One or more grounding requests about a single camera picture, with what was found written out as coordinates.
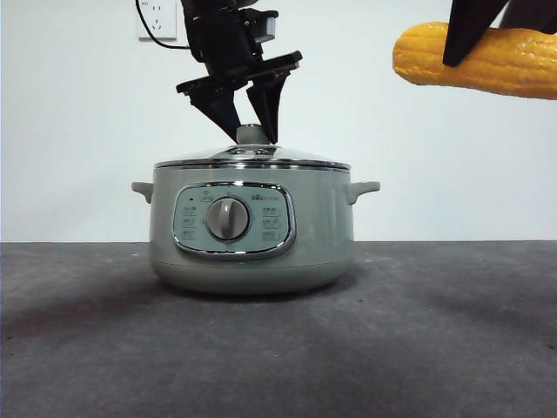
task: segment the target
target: electrical outlet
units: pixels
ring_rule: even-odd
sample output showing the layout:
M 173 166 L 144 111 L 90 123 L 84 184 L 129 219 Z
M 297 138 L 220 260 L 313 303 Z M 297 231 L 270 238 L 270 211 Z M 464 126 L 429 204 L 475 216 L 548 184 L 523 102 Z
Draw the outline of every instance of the electrical outlet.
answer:
M 139 7 L 156 39 L 176 40 L 176 0 L 139 0 Z M 139 16 L 138 36 L 151 39 Z

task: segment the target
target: gray table surface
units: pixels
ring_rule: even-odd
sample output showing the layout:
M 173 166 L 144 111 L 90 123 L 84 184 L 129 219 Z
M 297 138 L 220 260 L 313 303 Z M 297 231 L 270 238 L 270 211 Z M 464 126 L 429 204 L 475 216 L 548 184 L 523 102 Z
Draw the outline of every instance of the gray table surface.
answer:
M 2 417 L 557 416 L 557 242 L 361 243 L 338 284 L 217 297 L 145 244 L 2 246 Z

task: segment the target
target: pot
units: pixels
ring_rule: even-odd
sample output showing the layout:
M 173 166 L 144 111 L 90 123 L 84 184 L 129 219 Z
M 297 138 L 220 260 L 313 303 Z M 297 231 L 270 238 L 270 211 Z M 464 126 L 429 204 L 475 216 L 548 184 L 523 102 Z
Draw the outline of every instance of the pot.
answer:
M 238 145 L 155 165 L 132 190 L 151 204 L 157 276 L 205 293 L 297 292 L 333 283 L 352 259 L 352 205 L 379 182 L 350 166 L 270 145 L 258 125 Z

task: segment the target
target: pot base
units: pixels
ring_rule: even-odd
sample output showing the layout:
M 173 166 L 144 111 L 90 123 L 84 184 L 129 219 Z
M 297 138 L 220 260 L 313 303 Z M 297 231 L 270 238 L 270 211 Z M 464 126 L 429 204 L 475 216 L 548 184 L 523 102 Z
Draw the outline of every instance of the pot base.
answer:
M 334 283 L 350 265 L 349 260 L 312 266 L 197 267 L 152 260 L 155 274 L 175 287 L 201 293 L 263 295 L 300 292 Z

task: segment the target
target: yellow corn cob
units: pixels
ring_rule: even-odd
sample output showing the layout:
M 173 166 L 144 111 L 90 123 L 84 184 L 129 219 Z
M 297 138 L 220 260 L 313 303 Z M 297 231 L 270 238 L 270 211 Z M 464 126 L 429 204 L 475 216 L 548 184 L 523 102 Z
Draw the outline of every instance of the yellow corn cob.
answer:
M 557 99 L 557 36 L 528 29 L 489 29 L 453 68 L 442 63 L 447 28 L 433 22 L 404 32 L 393 49 L 396 73 L 414 84 Z

